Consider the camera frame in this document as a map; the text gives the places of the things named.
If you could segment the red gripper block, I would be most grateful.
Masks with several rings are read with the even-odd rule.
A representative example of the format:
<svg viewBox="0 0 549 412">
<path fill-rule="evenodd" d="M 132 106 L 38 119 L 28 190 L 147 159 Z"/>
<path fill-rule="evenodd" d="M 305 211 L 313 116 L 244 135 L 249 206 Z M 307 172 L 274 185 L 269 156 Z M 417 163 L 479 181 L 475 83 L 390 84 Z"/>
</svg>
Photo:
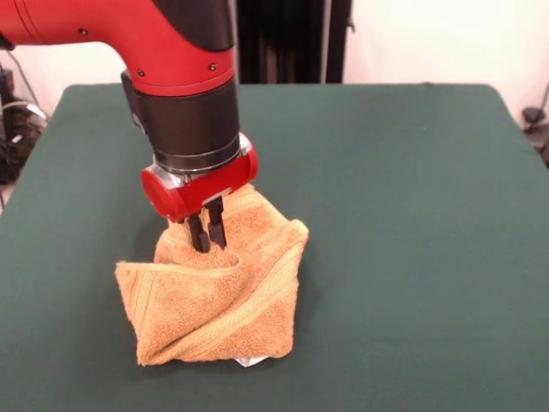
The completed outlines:
<svg viewBox="0 0 549 412">
<path fill-rule="evenodd" d="M 141 171 L 143 190 L 159 215 L 169 221 L 188 218 L 191 243 L 200 253 L 210 251 L 210 241 L 226 248 L 222 196 L 249 184 L 257 174 L 254 146 L 244 133 L 238 134 L 239 151 L 225 165 L 203 173 L 174 174 L 153 163 Z M 208 234 L 198 213 L 207 205 Z"/>
</svg>

